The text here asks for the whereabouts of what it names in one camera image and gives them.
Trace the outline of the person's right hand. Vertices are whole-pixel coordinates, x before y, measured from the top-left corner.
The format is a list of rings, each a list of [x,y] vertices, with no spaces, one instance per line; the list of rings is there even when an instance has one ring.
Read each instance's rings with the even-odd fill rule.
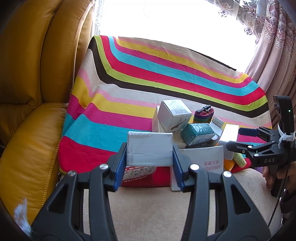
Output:
[[[267,188],[271,189],[274,184],[274,178],[269,173],[268,167],[263,167],[262,176],[266,180]],[[287,177],[287,185],[286,189],[289,193],[293,193],[295,191],[296,186],[296,170],[295,170],[295,162],[289,164],[289,166],[283,167],[281,170],[277,172],[276,177],[278,179],[283,179]]]

